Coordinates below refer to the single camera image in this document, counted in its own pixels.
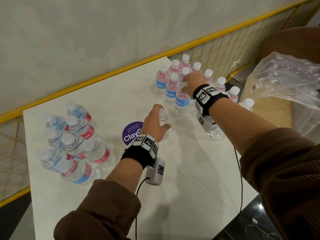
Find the round purple sticker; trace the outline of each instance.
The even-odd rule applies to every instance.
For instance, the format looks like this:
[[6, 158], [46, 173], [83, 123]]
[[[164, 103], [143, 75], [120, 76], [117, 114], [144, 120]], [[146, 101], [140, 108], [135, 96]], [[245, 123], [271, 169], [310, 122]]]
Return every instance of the round purple sticker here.
[[128, 124], [122, 132], [122, 140], [126, 145], [141, 133], [143, 122], [135, 121]]

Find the bottle with red label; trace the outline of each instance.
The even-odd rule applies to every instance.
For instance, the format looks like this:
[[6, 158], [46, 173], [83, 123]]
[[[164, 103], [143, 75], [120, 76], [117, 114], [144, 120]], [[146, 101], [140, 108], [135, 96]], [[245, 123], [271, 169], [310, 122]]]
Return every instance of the bottle with red label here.
[[82, 148], [82, 143], [85, 139], [80, 136], [74, 136], [70, 133], [61, 137], [61, 141], [64, 144], [64, 150], [75, 159], [85, 159], [85, 151]]
[[55, 149], [64, 150], [64, 144], [61, 137], [69, 132], [65, 130], [55, 130], [54, 128], [47, 128], [43, 135], [48, 139], [49, 145]]
[[66, 161], [71, 161], [73, 156], [69, 155], [61, 149], [41, 148], [35, 152], [35, 156], [40, 159], [42, 166], [50, 171], [61, 173], [59, 168], [66, 166]]
[[92, 183], [100, 178], [100, 171], [91, 167], [88, 163], [79, 160], [65, 161], [64, 165], [57, 166], [61, 172], [63, 180], [74, 184], [91, 186]]
[[69, 132], [75, 136], [83, 137], [85, 140], [100, 140], [101, 136], [94, 127], [85, 119], [78, 119], [71, 115], [66, 119], [69, 125]]
[[62, 116], [56, 116], [51, 113], [45, 113], [42, 116], [47, 128], [54, 128], [57, 131], [68, 131], [69, 125], [66, 123], [66, 118]]
[[86, 140], [82, 143], [85, 158], [102, 167], [111, 167], [116, 161], [114, 153], [104, 144], [103, 141]]
[[68, 116], [73, 115], [78, 119], [85, 119], [94, 127], [95, 130], [98, 130], [97, 122], [91, 117], [84, 106], [76, 104], [74, 101], [68, 101], [66, 102], [66, 109], [68, 110]]

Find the cable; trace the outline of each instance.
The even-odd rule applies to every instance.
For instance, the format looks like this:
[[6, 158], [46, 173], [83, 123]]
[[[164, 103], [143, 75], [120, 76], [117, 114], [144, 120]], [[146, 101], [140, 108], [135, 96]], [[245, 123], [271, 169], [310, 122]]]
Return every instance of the cable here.
[[[144, 180], [142, 180], [141, 184], [139, 185], [138, 190], [137, 190], [137, 196], [138, 196], [139, 189], [140, 189], [141, 185], [142, 185], [143, 182], [146, 181], [147, 179], [150, 179], [150, 177], [146, 177]], [[137, 240], [137, 217], [136, 217], [136, 240]]]
[[240, 173], [240, 180], [241, 180], [241, 205], [240, 205], [240, 211], [239, 211], [239, 214], [240, 214], [240, 212], [242, 211], [242, 201], [243, 201], [243, 182], [242, 182], [242, 176], [241, 176], [241, 170], [240, 170], [240, 163], [239, 163], [237, 151], [236, 151], [235, 147], [233, 147], [233, 149], [234, 149], [235, 157], [236, 157], [237, 162], [238, 162], [239, 173]]

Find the brown corduroy sleeve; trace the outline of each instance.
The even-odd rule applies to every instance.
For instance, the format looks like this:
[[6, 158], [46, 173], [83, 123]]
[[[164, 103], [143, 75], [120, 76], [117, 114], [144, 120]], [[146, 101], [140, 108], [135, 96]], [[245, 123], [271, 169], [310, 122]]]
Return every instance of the brown corduroy sleeve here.
[[240, 164], [283, 237], [320, 239], [320, 145], [278, 128], [244, 153]]
[[127, 239], [141, 208], [138, 197], [114, 181], [95, 180], [79, 207], [54, 229], [56, 240]]

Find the table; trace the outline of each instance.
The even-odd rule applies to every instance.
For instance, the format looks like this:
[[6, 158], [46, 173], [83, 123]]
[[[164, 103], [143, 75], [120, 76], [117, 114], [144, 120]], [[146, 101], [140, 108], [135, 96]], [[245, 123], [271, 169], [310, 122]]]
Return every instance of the table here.
[[[24, 111], [37, 240], [53, 239], [56, 223], [75, 210], [89, 190], [63, 181], [35, 158], [35, 150], [49, 148], [42, 114], [66, 117], [64, 104], [69, 100], [84, 105], [100, 125], [103, 138], [116, 147], [119, 160], [125, 148], [123, 129], [131, 122], [143, 122], [155, 103], [162, 104], [152, 92], [162, 64], [170, 66], [171, 61], [155, 60]], [[241, 183], [233, 146], [228, 139], [213, 141], [190, 112], [170, 120], [169, 137], [160, 142], [158, 152], [166, 162], [162, 185], [144, 183], [139, 191], [138, 239], [212, 239], [240, 208]], [[244, 180], [243, 205], [256, 195]], [[134, 239], [134, 233], [133, 223], [128, 237]]]

